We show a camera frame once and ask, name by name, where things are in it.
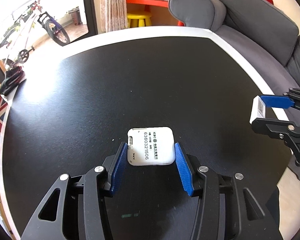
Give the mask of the red kids table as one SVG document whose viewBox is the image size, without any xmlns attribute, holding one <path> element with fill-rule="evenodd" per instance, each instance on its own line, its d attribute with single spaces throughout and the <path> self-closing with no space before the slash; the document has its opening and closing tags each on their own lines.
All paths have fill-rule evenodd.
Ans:
<svg viewBox="0 0 300 240">
<path fill-rule="evenodd" d="M 176 25 L 184 26 L 183 22 L 176 20 L 168 10 L 166 0 L 126 0 L 127 4 L 143 5 L 145 11 L 153 14 L 154 25 Z"/>
</svg>

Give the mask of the yellow plastic stool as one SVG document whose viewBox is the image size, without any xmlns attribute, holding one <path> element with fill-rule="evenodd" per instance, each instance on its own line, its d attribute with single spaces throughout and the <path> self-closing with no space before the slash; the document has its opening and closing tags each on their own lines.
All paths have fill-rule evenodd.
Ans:
<svg viewBox="0 0 300 240">
<path fill-rule="evenodd" d="M 146 11 L 128 13 L 128 28 L 150 27 L 151 16 L 151 13 Z"/>
</svg>

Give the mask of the black red gloves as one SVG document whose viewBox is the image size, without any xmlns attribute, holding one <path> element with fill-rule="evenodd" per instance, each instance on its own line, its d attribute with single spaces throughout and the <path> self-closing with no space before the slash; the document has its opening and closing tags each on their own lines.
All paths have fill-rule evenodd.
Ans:
<svg viewBox="0 0 300 240">
<path fill-rule="evenodd" d="M 0 94 L 7 96 L 15 89 L 24 78 L 25 73 L 22 66 L 15 66 L 5 73 L 5 79 L 0 85 Z"/>
</svg>

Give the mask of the white rectangular stick device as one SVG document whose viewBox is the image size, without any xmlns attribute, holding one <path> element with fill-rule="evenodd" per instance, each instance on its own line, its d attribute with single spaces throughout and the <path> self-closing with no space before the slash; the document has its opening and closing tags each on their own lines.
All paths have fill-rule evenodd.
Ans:
<svg viewBox="0 0 300 240">
<path fill-rule="evenodd" d="M 251 115 L 249 123 L 252 124 L 257 118 L 264 119 L 266 117 L 266 105 L 262 101 L 260 96 L 256 96 L 253 99 L 253 105 L 251 109 Z"/>
</svg>

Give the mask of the black table mat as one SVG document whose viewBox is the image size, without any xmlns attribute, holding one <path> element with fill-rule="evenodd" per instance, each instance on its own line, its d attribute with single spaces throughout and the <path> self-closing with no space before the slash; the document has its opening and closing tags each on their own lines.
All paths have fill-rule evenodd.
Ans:
<svg viewBox="0 0 300 240">
<path fill-rule="evenodd" d="M 36 61 L 14 96 L 5 131 L 8 205 L 22 233 L 59 175 L 100 165 L 131 128 L 169 127 L 185 153 L 217 173 L 241 173 L 267 200 L 291 157 L 249 124 L 259 89 L 207 38 L 157 37 Z"/>
</svg>

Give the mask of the beige curtain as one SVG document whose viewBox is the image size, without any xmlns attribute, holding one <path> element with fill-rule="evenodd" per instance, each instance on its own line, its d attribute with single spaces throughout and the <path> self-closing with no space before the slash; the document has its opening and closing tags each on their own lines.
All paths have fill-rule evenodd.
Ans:
<svg viewBox="0 0 300 240">
<path fill-rule="evenodd" d="M 126 0 L 100 0 L 103 33 L 128 28 Z"/>
</svg>

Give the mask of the grey sofa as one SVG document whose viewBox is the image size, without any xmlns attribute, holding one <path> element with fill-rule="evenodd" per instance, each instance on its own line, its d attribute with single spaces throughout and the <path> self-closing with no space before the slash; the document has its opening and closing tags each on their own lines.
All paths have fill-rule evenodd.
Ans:
<svg viewBox="0 0 300 240">
<path fill-rule="evenodd" d="M 209 29 L 233 46 L 274 94 L 300 89 L 300 33 L 266 0 L 169 0 L 171 15 L 187 27 Z"/>
</svg>

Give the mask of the white square device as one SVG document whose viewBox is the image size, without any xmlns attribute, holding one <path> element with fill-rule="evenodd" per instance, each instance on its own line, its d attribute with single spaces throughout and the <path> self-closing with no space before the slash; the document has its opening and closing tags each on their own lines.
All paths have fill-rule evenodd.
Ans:
<svg viewBox="0 0 300 240">
<path fill-rule="evenodd" d="M 127 160 L 132 166 L 170 165 L 175 161 L 174 136 L 169 127 L 131 128 Z"/>
</svg>

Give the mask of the white bicycle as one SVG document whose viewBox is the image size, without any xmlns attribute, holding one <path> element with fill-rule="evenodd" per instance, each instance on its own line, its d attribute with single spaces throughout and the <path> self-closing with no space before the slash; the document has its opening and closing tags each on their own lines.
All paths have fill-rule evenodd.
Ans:
<svg viewBox="0 0 300 240">
<path fill-rule="evenodd" d="M 20 13 L 13 17 L 13 24 L 0 35 L 0 61 L 6 70 L 24 64 L 35 51 L 38 30 L 42 29 L 59 46 L 70 43 L 64 27 L 41 5 L 41 0 L 33 0 Z"/>
</svg>

